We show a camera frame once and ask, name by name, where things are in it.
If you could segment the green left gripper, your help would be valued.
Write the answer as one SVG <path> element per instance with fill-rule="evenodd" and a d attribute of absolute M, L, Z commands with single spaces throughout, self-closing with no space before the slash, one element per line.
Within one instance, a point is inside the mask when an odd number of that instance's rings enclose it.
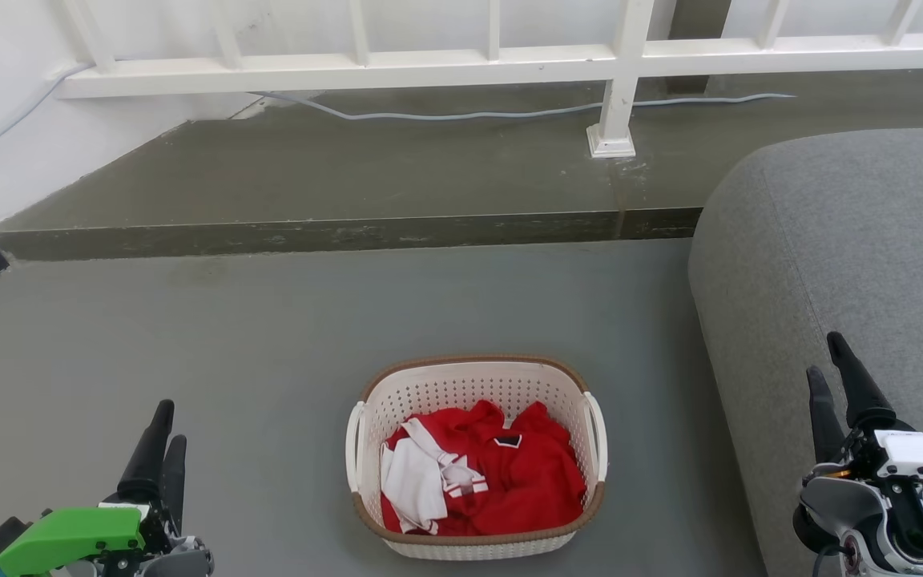
<path fill-rule="evenodd" d="M 175 402 L 159 402 L 120 481 L 95 507 L 46 509 L 36 522 L 0 525 L 0 576 L 212 576 L 215 556 L 183 536 L 187 438 L 173 436 Z M 135 504 L 129 502 L 157 503 Z"/>

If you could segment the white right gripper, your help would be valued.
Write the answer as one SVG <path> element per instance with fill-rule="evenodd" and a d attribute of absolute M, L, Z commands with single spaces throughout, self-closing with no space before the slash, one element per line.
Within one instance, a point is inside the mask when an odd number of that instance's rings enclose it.
<path fill-rule="evenodd" d="M 844 576 L 923 576 L 923 432 L 891 430 L 897 413 L 839 332 L 828 351 L 846 398 L 842 431 L 818 366 L 806 369 L 816 464 L 792 514 L 797 538 Z"/>

